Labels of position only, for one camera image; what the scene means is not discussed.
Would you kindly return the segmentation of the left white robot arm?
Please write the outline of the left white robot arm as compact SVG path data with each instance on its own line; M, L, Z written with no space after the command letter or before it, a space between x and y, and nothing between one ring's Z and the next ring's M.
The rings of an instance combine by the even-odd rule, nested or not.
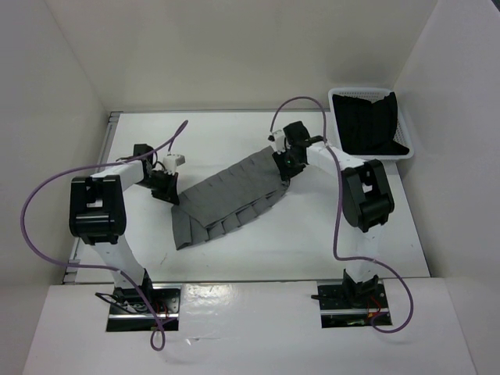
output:
M152 196L177 205L177 168L183 155L167 152L161 162L147 144L136 144L133 155L88 177L74 177L70 187L71 234L91 246L112 268L114 298L146 312L155 304L155 292L148 271L135 259L125 238L127 215L123 193L133 185L151 191Z

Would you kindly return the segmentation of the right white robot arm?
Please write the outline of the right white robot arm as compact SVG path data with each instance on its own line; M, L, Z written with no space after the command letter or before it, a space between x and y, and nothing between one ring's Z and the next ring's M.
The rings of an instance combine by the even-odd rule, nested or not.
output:
M361 306L377 291L379 277L374 270L384 225L395 209L384 165L377 159L349 155L322 136L312 137L302 122L294 122L270 133L273 159L281 180L288 183L306 166L315 166L337 178L339 203L334 227L333 254L346 264L342 298L351 307ZM341 218L356 229L355 251L338 253Z

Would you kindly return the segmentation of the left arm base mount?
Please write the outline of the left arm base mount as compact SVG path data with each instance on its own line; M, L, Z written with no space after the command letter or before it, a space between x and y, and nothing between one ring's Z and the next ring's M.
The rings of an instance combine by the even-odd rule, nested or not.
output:
M107 332L152 331L156 321L149 308L138 295L125 298L117 288L112 293L95 292L95 296L109 306ZM149 292L150 304L165 331L179 327L181 286L179 284L153 284Z

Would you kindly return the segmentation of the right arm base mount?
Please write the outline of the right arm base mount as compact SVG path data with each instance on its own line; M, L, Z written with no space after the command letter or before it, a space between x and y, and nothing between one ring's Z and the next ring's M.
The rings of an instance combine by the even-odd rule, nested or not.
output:
M355 302L348 300L338 280L318 283L316 287L311 299L319 303L322 328L369 327L372 319L376 326L392 325L383 283L379 282L374 292Z

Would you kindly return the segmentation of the grey pleated skirt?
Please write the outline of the grey pleated skirt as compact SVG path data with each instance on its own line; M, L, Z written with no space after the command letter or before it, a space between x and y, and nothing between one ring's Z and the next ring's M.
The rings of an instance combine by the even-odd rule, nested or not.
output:
M229 234L267 212L285 195L273 149L266 147L179 194L171 209L177 250Z

